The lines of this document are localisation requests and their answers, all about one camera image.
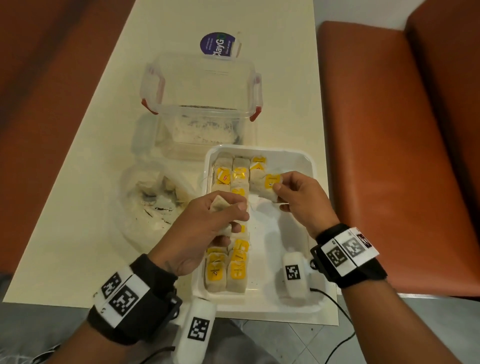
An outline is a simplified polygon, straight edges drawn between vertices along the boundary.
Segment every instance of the tiled floor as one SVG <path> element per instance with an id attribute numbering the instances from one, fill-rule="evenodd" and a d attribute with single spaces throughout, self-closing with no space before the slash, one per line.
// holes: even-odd
<path id="1" fill-rule="evenodd" d="M 340 305 L 346 309 L 342 296 Z M 480 357 L 480 303 L 457 298 L 406 298 L 407 304 L 427 323 L 464 364 Z M 243 332 L 275 357 L 280 364 L 323 364 L 334 347 L 353 333 L 339 313 L 338 327 L 247 321 Z M 356 337 L 343 344 L 329 364 L 361 364 L 365 359 Z"/>

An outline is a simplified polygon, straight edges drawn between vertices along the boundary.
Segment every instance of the person's left arm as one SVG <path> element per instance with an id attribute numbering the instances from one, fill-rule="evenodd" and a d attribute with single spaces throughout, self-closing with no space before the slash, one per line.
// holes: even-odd
<path id="1" fill-rule="evenodd" d="M 209 208 L 217 195 L 232 205 L 220 212 L 210 212 Z M 188 204 L 148 257 L 158 267 L 176 276 L 190 274 L 202 262 L 208 246 L 230 244 L 228 237 L 216 236 L 219 230 L 232 224 L 232 232 L 240 232 L 240 225 L 233 221 L 248 219 L 245 197 L 217 191 L 196 198 Z M 55 352 L 48 364 L 118 364 L 131 347 L 109 341 L 88 322 L 84 322 Z"/>

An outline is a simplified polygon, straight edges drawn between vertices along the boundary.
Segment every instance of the round purple sticker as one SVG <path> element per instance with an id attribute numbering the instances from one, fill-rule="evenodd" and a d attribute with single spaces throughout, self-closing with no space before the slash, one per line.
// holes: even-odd
<path id="1" fill-rule="evenodd" d="M 215 56 L 230 57 L 232 45 L 235 37 L 227 33 L 210 33 L 200 41 L 200 48 L 205 54 L 213 54 Z"/>

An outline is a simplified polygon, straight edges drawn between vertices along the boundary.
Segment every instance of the seat cushion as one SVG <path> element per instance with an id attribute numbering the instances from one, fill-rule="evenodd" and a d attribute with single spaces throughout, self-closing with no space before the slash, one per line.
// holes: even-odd
<path id="1" fill-rule="evenodd" d="M 334 205 L 406 293 L 479 296 L 480 247 L 402 32 L 318 32 Z"/>
<path id="2" fill-rule="evenodd" d="M 480 1 L 427 0 L 408 18 L 454 172 L 480 236 Z"/>
<path id="3" fill-rule="evenodd" d="M 0 36 L 13 55 L 2 65 L 15 72 L 0 72 L 0 273 L 22 257 L 134 0 L 47 0 L 42 11 L 33 2 L 2 3 L 10 11 L 0 12 L 25 20 L 0 22 L 2 32 L 44 32 L 26 43 Z"/>

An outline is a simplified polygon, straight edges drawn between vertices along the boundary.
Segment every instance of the table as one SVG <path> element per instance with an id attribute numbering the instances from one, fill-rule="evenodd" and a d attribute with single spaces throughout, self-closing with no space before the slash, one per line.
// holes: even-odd
<path id="1" fill-rule="evenodd" d="M 135 259 L 137 253 L 121 243 L 112 226 L 110 208 L 121 172 L 134 163 L 136 124 L 146 117 L 138 96 L 144 66 L 160 51 L 200 51 L 200 39 L 211 32 L 237 35 L 240 57 L 252 60 L 262 74 L 257 144 L 309 153 L 328 191 L 314 27 L 311 0 L 137 1 L 4 301 L 90 307 L 98 285 Z M 183 165 L 198 185 L 201 171 Z M 181 278 L 178 289 L 188 304 L 190 278 Z M 328 285 L 328 293 L 335 292 Z M 338 324 L 330 302 L 314 315 L 228 316 Z"/>

